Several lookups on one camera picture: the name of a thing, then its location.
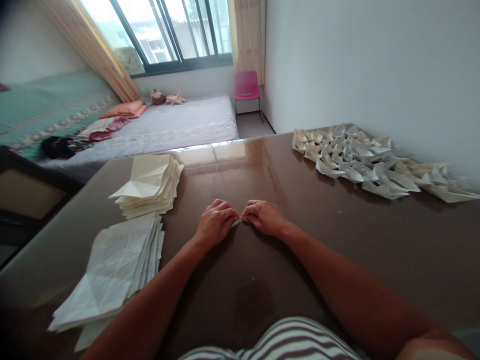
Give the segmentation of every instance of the curtain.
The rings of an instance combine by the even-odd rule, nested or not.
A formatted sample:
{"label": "curtain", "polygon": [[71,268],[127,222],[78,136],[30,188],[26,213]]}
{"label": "curtain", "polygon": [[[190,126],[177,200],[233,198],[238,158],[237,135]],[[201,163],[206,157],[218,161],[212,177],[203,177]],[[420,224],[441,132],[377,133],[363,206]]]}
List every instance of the curtain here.
{"label": "curtain", "polygon": [[228,0],[233,65],[236,72],[255,70],[265,84],[265,0]]}
{"label": "curtain", "polygon": [[124,103],[141,95],[80,0],[38,0],[86,63]]}

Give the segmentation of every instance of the table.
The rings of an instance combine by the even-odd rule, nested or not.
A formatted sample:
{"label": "table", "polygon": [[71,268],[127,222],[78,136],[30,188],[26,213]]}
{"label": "table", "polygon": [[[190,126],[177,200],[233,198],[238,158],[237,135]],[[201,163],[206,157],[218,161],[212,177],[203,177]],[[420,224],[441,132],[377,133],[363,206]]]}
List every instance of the table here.
{"label": "table", "polygon": [[[163,216],[160,266],[193,236],[214,199],[239,212],[263,199],[451,331],[480,324],[480,201],[446,204],[427,192],[386,200],[321,175],[291,143],[292,134],[280,134],[170,151],[185,169],[174,209]],[[79,357],[78,329],[46,329],[84,274],[97,233],[124,220],[107,196],[130,178],[132,160],[109,161],[0,273],[4,330],[24,357]],[[293,253],[240,224],[193,273],[158,356],[176,359],[202,345],[251,347],[293,315],[346,336]]]}

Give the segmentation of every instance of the mattress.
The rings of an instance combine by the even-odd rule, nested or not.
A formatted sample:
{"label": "mattress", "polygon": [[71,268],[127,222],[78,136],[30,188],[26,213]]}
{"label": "mattress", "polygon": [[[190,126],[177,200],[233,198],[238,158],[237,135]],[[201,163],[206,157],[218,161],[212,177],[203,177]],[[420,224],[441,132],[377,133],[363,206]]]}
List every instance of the mattress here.
{"label": "mattress", "polygon": [[110,159],[238,138],[235,112],[228,96],[197,98],[182,105],[151,106],[113,138],[68,160],[44,159],[37,164],[86,183]]}

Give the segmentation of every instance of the purple and white striped fabric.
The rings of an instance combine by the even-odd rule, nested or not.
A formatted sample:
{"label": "purple and white striped fabric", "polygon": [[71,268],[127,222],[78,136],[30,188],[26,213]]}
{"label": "purple and white striped fabric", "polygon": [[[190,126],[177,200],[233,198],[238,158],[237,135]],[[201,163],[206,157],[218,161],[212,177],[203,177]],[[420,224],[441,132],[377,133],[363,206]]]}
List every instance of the purple and white striped fabric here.
{"label": "purple and white striped fabric", "polygon": [[333,332],[305,317],[287,317],[275,323],[252,349],[237,352],[206,346],[194,349],[180,360],[360,360]]}

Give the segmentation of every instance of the stack of folded paper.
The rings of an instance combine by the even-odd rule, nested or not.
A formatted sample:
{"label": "stack of folded paper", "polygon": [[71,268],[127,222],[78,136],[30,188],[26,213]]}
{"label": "stack of folded paper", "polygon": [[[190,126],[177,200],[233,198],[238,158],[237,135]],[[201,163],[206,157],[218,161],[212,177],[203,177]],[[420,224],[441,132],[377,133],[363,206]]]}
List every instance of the stack of folded paper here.
{"label": "stack of folded paper", "polygon": [[449,173],[448,163],[413,161],[388,136],[370,138],[356,125],[323,130],[297,130],[292,147],[316,163],[323,175],[361,183],[361,188],[394,200],[423,188],[447,203],[480,199],[468,191],[468,179]]}
{"label": "stack of folded paper", "polygon": [[87,348],[124,304],[157,274],[165,236],[161,220],[152,212],[100,231],[85,275],[53,313],[48,330],[83,327],[75,350]]}
{"label": "stack of folded paper", "polygon": [[165,214],[174,207],[183,168],[169,154],[135,156],[130,181],[109,198],[118,198],[115,204],[127,219],[153,211]]}

